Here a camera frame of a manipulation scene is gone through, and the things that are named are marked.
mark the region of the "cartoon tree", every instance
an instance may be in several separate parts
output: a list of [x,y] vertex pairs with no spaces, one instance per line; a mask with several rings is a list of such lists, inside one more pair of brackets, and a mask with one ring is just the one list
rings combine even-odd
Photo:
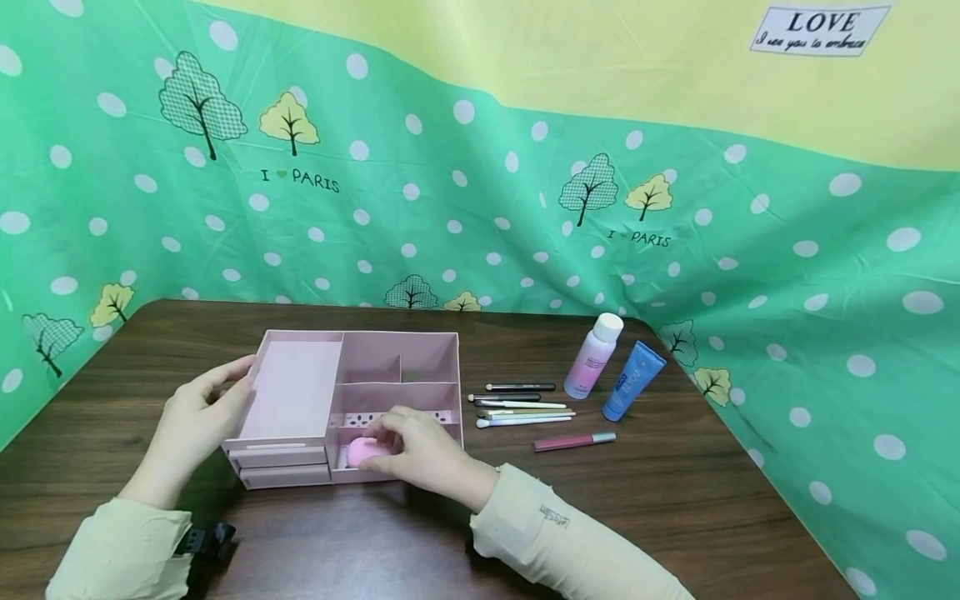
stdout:
[[217,159],[213,139],[236,139],[247,132],[240,108],[224,97],[217,78],[189,52],[177,55],[173,75],[163,82],[160,114],[185,132],[202,135],[210,160]]
[[710,398],[720,406],[727,406],[730,401],[730,372],[726,369],[698,369],[693,372],[693,378],[703,390],[704,396]]
[[394,308],[433,308],[437,305],[430,284],[419,275],[411,275],[390,288],[383,301]]
[[670,184],[667,183],[663,173],[657,173],[646,183],[632,189],[624,202],[630,208],[642,211],[640,221],[643,221],[648,210],[666,210],[673,203]]
[[692,367],[697,360],[697,338],[693,335],[693,322],[668,323],[660,328],[657,335],[670,349],[677,362]]
[[594,156],[590,164],[570,178],[560,192],[560,206],[567,210],[579,210],[577,227],[584,223],[584,213],[588,210],[606,208],[616,201],[619,189],[613,182],[613,165],[610,157],[604,154]]
[[444,304],[444,310],[457,310],[460,312],[479,312],[483,310],[480,302],[469,291]]
[[43,362],[50,365],[54,375],[62,377],[63,371],[54,363],[54,359],[80,339],[84,328],[69,319],[53,320],[43,313],[24,315],[23,326],[34,341],[36,353]]
[[290,152],[297,155],[297,142],[320,143],[317,128],[306,118],[306,109],[288,91],[280,94],[276,104],[260,115],[260,130],[276,139],[290,140]]
[[117,317],[126,323],[127,315],[123,314],[123,311],[131,298],[133,298],[133,288],[119,283],[108,283],[100,293],[100,301],[90,313],[90,324],[94,327],[103,327],[115,321]]

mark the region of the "pink makeup sponge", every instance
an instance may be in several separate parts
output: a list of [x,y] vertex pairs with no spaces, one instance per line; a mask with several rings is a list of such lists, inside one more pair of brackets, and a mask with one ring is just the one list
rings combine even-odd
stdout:
[[393,453],[388,446],[378,444],[375,438],[357,438],[347,446],[347,466],[358,468],[368,458],[390,456]]

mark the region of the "pink bottle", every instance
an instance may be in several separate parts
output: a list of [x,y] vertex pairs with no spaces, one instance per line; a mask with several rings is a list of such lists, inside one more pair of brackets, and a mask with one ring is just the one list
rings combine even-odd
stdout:
[[623,320],[613,313],[604,313],[597,318],[564,381],[564,391],[570,397],[577,400],[587,397],[603,368],[607,366],[621,331]]

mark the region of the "white bottle cap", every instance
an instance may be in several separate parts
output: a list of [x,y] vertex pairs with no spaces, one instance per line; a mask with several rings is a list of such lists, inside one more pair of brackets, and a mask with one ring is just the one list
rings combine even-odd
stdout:
[[613,313],[604,313],[597,317],[597,323],[593,326],[593,335],[601,342],[616,342],[623,331],[623,319],[620,319]]

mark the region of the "pink makeup organizer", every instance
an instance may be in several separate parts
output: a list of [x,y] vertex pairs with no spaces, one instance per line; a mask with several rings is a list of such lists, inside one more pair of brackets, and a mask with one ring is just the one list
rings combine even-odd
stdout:
[[385,481],[347,467],[347,446],[401,404],[464,443],[456,333],[267,331],[253,400],[222,448],[248,490]]

